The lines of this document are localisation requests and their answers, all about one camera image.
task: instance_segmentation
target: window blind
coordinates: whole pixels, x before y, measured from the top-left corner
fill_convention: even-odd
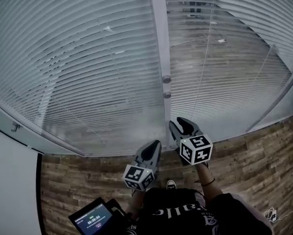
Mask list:
[[[151,0],[0,0],[0,106],[90,155],[164,139]]]
[[[244,134],[293,72],[293,0],[166,0],[171,118]]]

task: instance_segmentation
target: wristband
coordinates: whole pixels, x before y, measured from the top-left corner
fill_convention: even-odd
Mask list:
[[[206,184],[206,185],[201,185],[201,186],[208,186],[208,185],[210,185],[211,183],[213,183],[215,180],[216,180],[216,179],[214,178],[214,180],[211,181],[210,183],[208,183],[208,184]]]

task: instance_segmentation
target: wooden floor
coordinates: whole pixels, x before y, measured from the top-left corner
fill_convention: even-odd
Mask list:
[[[131,191],[121,177],[131,157],[43,156],[41,202],[46,233],[78,234],[68,216],[99,196],[126,207]],[[261,212],[278,217],[293,210],[293,117],[268,128],[218,142],[210,169],[224,192],[238,193]],[[200,190],[195,169],[182,167],[175,152],[162,154],[158,185]],[[276,235],[293,234],[293,213],[273,224]]]

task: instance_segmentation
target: black t-shirt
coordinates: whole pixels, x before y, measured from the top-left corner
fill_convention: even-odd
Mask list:
[[[138,221],[128,227],[126,234],[272,234],[231,194],[217,196],[208,208],[198,201],[197,194],[192,189],[150,189]]]

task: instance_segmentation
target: sneaker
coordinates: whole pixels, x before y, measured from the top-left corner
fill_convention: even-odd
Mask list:
[[[167,190],[177,189],[176,183],[173,180],[168,180],[167,182]]]

